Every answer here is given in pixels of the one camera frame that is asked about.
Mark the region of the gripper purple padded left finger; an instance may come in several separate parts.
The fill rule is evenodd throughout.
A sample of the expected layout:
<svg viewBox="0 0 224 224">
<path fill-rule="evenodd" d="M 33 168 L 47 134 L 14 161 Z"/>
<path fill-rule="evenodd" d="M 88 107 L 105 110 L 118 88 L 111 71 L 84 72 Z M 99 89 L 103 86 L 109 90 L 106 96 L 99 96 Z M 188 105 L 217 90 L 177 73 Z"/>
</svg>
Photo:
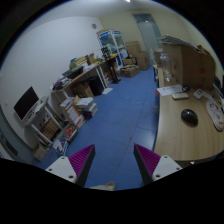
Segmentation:
<svg viewBox="0 0 224 224">
<path fill-rule="evenodd" d="M 95 145 L 92 144 L 77 151 L 69 157 L 59 157 L 47 168 L 47 171 L 84 187 L 94 157 Z"/>
</svg>

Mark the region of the gripper purple padded right finger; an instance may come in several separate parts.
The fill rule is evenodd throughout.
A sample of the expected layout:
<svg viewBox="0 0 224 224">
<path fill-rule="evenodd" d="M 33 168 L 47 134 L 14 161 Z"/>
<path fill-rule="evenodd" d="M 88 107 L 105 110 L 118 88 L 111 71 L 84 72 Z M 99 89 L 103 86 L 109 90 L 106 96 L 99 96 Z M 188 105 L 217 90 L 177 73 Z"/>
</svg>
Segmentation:
<svg viewBox="0 0 224 224">
<path fill-rule="evenodd" d="M 145 185 L 182 169 L 182 167 L 168 155 L 159 156 L 139 144 L 134 145 L 133 154 Z"/>
</svg>

